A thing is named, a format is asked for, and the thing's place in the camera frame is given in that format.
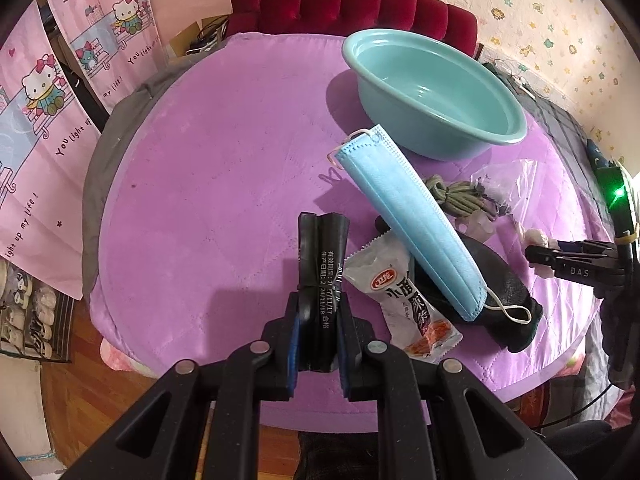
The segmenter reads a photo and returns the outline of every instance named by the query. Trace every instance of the patterned wallpaper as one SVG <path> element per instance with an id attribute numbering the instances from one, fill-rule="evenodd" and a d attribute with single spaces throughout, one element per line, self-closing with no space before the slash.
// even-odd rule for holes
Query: patterned wallpaper
<path id="1" fill-rule="evenodd" d="M 569 110 L 605 153 L 640 172 L 640 62 L 600 0 L 444 1 L 476 15 L 479 41 L 500 54 L 502 69 Z"/>

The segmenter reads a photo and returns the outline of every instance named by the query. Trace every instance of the white snack wrapper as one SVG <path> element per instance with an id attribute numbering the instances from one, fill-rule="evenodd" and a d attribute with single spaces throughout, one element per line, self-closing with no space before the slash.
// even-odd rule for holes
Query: white snack wrapper
<path id="1" fill-rule="evenodd" d="M 388 231 L 347 258 L 344 277 L 380 304 L 392 345 L 413 359 L 437 364 L 462 334 L 411 282 L 409 262 L 409 252 Z"/>

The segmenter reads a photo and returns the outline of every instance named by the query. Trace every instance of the metal screw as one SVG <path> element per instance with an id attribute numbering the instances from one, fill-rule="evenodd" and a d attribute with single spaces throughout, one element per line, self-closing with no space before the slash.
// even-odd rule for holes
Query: metal screw
<path id="1" fill-rule="evenodd" d="M 251 352 L 253 352 L 254 354 L 264 354 L 267 353 L 269 351 L 269 348 L 271 348 L 269 346 L 269 343 L 267 343 L 266 341 L 254 341 L 253 343 L 251 343 L 251 345 L 249 346 L 249 349 L 251 350 Z"/>
<path id="2" fill-rule="evenodd" d="M 383 341 L 371 341 L 367 348 L 372 354 L 383 354 L 386 352 L 386 343 Z"/>
<path id="3" fill-rule="evenodd" d="M 457 359 L 447 359 L 442 363 L 442 367 L 450 374 L 459 374 L 462 371 L 462 363 Z"/>
<path id="4" fill-rule="evenodd" d="M 190 359 L 183 359 L 175 364 L 175 371 L 180 375 L 190 374 L 196 369 L 196 363 Z"/>

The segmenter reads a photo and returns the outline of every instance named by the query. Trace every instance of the hello kitty curtain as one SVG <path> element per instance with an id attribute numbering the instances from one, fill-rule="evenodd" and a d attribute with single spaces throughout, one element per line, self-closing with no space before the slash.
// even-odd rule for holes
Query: hello kitty curtain
<path id="1" fill-rule="evenodd" d="M 65 41 L 110 113 L 165 66 L 149 0 L 48 0 Z"/>
<path id="2" fill-rule="evenodd" d="M 33 2 L 0 50 L 0 251 L 76 299 L 82 184 L 99 135 Z"/>

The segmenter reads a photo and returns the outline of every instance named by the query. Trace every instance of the black pants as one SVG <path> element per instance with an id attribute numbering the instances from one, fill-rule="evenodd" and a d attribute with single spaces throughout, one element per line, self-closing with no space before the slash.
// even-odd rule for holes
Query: black pants
<path id="1" fill-rule="evenodd" d="M 601 480 L 629 441 L 634 426 L 611 431 L 601 420 L 574 424 L 545 443 L 578 480 Z M 294 480 L 375 480 L 378 434 L 299 434 L 300 463 Z M 615 480 L 640 479 L 640 448 L 632 472 Z"/>

